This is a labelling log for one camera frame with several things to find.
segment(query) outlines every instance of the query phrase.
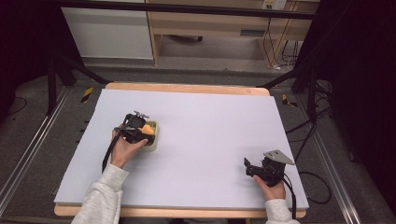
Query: wooden table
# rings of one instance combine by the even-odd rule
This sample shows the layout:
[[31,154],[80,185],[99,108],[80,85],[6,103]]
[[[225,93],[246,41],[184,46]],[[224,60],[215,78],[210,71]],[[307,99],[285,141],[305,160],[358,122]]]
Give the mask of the wooden table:
[[[152,84],[152,83],[110,83],[106,89],[131,91],[172,91],[189,93],[212,94],[240,94],[269,96],[267,89],[238,87],[238,86],[202,86],[179,84]],[[61,217],[75,216],[80,204],[56,204],[55,214]],[[297,210],[297,217],[304,217],[306,210]],[[214,218],[262,218],[266,212],[262,210],[207,210],[207,209],[166,209],[166,208],[138,208],[122,207],[121,217],[214,217]]]

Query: metal frame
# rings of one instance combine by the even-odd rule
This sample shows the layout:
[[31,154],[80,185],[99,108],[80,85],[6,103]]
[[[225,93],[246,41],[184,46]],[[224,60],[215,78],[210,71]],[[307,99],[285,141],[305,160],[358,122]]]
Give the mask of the metal frame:
[[[305,101],[302,99],[301,95],[297,95],[296,97],[299,105],[305,105]],[[306,120],[309,120],[309,116],[301,107],[301,111]],[[358,224],[361,223],[361,219],[359,218],[358,212],[353,205],[353,202],[349,198],[349,194],[347,193],[347,189],[344,186],[344,183],[335,169],[334,164],[332,163],[332,159],[327,152],[326,147],[320,137],[318,131],[316,131],[313,135],[315,144],[317,145],[318,155],[321,163],[323,164],[324,171],[326,172],[327,177],[329,177],[329,184],[332,187],[332,191],[334,193],[335,198],[337,199],[338,204],[340,205],[341,211],[344,214],[344,218],[346,219],[346,223],[348,224]]]
[[96,8],[96,9],[113,9],[128,11],[156,11],[156,12],[174,12],[174,13],[194,13],[194,14],[211,14],[226,16],[245,16],[245,17],[267,17],[283,18],[298,20],[325,19],[326,16],[318,15],[312,12],[294,12],[284,10],[265,10],[250,9],[237,7],[203,7],[203,6],[186,6],[171,4],[151,4],[151,3],[125,3],[125,2],[107,2],[107,1],[81,1],[81,0],[41,0],[46,4],[53,4],[58,7],[78,7],[78,8]]
[[35,137],[30,142],[29,146],[26,148],[25,152],[21,156],[20,161],[18,162],[17,166],[14,168],[14,171],[8,178],[6,184],[0,190],[0,217],[3,215],[6,207],[11,200],[11,197],[14,195],[15,190],[17,189],[18,185],[21,183],[29,165],[32,163],[33,159],[35,158],[35,154],[41,147],[44,139],[47,136],[47,133],[50,131],[50,127],[52,126],[53,122],[59,115],[61,111],[66,96],[70,92],[71,87],[63,87],[61,93],[58,98],[58,104],[53,109],[52,113],[47,115],[43,122],[41,123],[40,128],[35,133]]

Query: sleeve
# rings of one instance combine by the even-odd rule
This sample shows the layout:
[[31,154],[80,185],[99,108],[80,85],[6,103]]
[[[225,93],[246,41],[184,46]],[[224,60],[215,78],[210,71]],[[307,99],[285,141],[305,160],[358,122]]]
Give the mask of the sleeve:
[[286,206],[286,200],[273,199],[265,203],[268,221],[266,224],[299,224],[300,222],[291,218],[291,211]]
[[119,223],[121,187],[128,174],[109,164],[101,177],[87,189],[81,209],[72,223]]

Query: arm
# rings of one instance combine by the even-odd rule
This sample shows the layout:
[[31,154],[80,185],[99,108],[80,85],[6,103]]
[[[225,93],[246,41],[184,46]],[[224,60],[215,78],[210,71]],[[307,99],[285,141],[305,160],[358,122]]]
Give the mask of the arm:
[[72,223],[119,223],[121,187],[129,174],[122,167],[147,141],[144,139],[136,144],[129,144],[122,137],[119,138],[111,153],[110,164],[101,177],[87,189],[81,209]]
[[286,191],[283,181],[273,187],[268,187],[258,176],[253,176],[256,183],[262,189],[265,198],[265,209],[267,210],[268,221],[266,224],[299,224],[291,218],[291,212],[286,206]]

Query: human hand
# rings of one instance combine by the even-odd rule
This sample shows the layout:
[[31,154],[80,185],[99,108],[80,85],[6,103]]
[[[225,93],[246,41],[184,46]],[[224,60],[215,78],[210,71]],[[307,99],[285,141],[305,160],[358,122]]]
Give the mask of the human hand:
[[283,185],[283,181],[279,181],[275,186],[268,187],[268,185],[257,175],[253,176],[254,181],[256,181],[257,185],[262,189],[264,193],[265,201],[270,201],[273,199],[285,199],[286,191],[285,186]]
[[[113,130],[113,138],[117,136],[116,131]],[[122,168],[136,153],[136,151],[144,146],[148,139],[143,139],[138,143],[129,143],[122,136],[120,136],[116,145],[111,152],[111,164]]]

